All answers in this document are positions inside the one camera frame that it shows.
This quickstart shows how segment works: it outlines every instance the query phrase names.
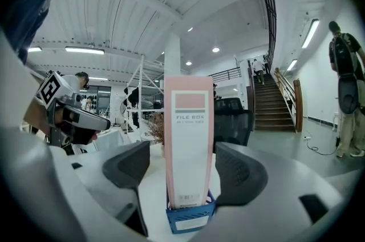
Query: potted plant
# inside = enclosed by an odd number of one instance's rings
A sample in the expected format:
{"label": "potted plant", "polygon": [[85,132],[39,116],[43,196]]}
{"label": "potted plant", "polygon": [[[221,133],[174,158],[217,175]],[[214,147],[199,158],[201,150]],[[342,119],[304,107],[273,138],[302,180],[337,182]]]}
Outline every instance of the potted plant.
{"label": "potted plant", "polygon": [[165,157],[164,114],[154,113],[149,119],[148,127],[150,129],[148,135],[152,136],[155,141],[161,144],[161,154]]}

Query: person with backpack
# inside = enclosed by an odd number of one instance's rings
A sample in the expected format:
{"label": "person with backpack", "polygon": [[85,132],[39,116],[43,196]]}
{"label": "person with backpack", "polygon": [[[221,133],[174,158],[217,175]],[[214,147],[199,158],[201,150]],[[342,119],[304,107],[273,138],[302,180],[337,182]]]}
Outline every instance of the person with backpack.
{"label": "person with backpack", "polygon": [[349,33],[341,33],[341,29],[336,22],[330,22],[328,27],[333,34],[329,48],[331,68],[339,74],[337,67],[339,64],[344,64],[341,62],[344,59],[336,59],[335,49],[348,49],[351,60],[350,63],[346,64],[352,65],[352,67],[348,66],[348,70],[354,71],[359,93],[359,107],[355,112],[352,114],[342,113],[340,142],[336,154],[337,157],[341,158],[350,150],[352,157],[362,157],[365,155],[363,150],[365,139],[365,76],[357,55],[359,55],[365,67],[365,53],[354,36]]}

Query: stair railing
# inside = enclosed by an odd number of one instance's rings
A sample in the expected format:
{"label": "stair railing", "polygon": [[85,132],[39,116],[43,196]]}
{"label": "stair railing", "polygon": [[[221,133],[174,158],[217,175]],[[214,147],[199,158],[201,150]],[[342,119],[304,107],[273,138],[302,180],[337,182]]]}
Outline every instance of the stair railing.
{"label": "stair railing", "polygon": [[302,132],[303,129],[303,99],[302,88],[299,79],[294,80],[294,88],[289,81],[280,73],[279,69],[275,69],[275,76],[280,92],[285,99],[285,103],[290,111],[291,118],[295,123],[296,132]]}

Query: dried flower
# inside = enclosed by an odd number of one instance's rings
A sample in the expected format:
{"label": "dried flower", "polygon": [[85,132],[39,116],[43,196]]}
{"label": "dried flower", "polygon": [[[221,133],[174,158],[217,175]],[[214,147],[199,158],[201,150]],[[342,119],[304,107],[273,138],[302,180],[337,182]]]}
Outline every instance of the dried flower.
{"label": "dried flower", "polygon": [[164,114],[154,113],[149,119],[148,127],[151,130],[148,135],[153,136],[157,142],[164,146]]}

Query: beige pants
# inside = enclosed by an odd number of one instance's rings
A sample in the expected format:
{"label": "beige pants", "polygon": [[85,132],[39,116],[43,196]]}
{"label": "beige pants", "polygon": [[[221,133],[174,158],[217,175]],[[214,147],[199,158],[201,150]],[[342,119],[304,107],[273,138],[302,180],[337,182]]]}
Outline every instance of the beige pants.
{"label": "beige pants", "polygon": [[[365,106],[365,82],[358,80],[360,105]],[[358,154],[365,146],[365,115],[357,109],[353,114],[342,113],[338,153]]]}

